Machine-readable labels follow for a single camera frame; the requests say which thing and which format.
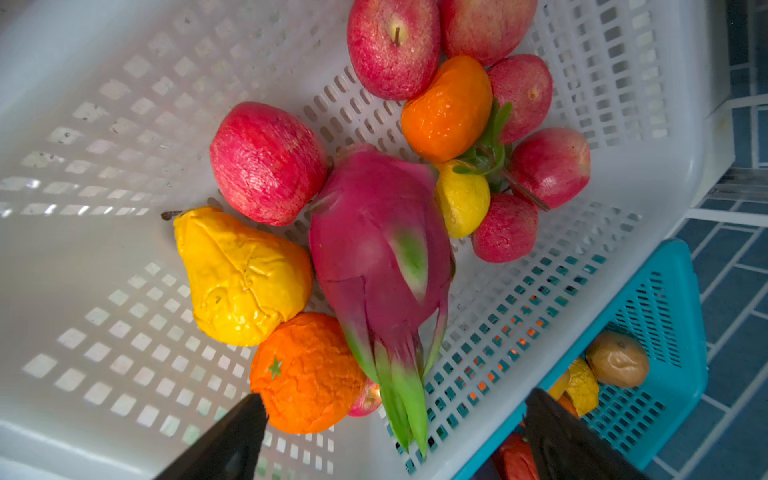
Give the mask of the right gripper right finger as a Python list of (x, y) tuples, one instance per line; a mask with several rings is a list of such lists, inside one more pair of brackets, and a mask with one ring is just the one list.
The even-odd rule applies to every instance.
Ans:
[(545, 390), (525, 401), (526, 433), (541, 480), (646, 480), (647, 476)]

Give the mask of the pink dragon fruit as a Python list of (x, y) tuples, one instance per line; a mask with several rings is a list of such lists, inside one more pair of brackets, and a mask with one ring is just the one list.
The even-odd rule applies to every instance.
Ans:
[(319, 285), (396, 440), (428, 446), (424, 378), (448, 317), (454, 256), (433, 168), (349, 145), (314, 204), (309, 245)]

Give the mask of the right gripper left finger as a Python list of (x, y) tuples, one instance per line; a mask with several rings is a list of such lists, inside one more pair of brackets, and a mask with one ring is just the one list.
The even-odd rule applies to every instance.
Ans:
[(250, 393), (156, 479), (253, 479), (266, 427), (262, 398)]

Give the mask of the large orange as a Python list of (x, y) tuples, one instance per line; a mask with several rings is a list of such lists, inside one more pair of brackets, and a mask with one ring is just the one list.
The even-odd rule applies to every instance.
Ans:
[(287, 434), (314, 434), (343, 420), (363, 390), (359, 367), (338, 320), (301, 313), (257, 349), (251, 390), (261, 396), (269, 424)]

